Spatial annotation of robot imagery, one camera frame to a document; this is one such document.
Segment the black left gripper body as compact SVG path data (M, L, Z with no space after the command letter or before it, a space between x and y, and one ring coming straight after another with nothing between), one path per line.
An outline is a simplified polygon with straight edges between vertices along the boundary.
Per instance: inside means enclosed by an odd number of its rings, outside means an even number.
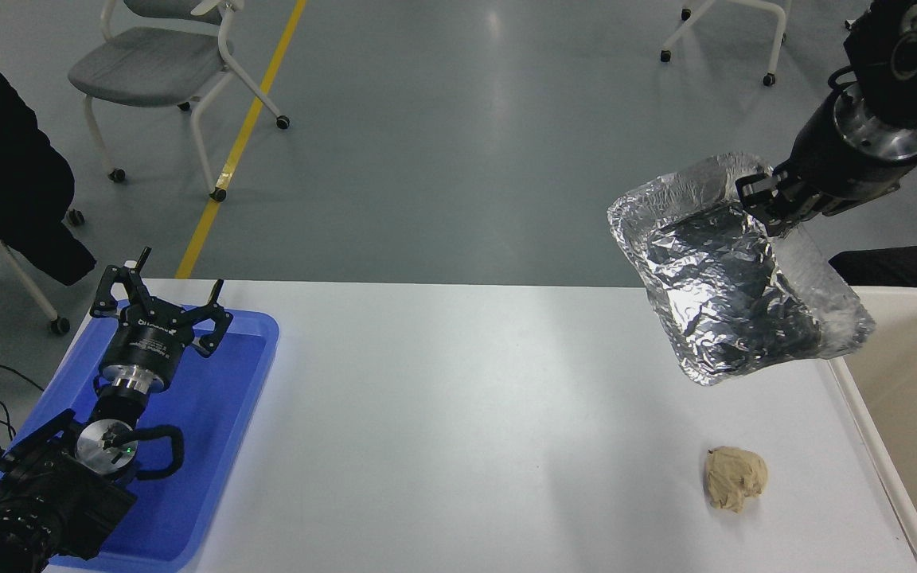
M160 310L125 307L102 359L102 374L115 376L120 368L140 367L155 376L174 376L193 338L192 326Z

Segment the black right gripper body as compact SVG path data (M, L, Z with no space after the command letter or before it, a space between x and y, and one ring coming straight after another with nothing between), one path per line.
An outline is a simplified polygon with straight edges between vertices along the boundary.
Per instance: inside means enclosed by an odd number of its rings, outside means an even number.
M831 94L775 173L786 195L822 193L820 214L831 216L896 191L915 166L917 128L886 123L861 94Z

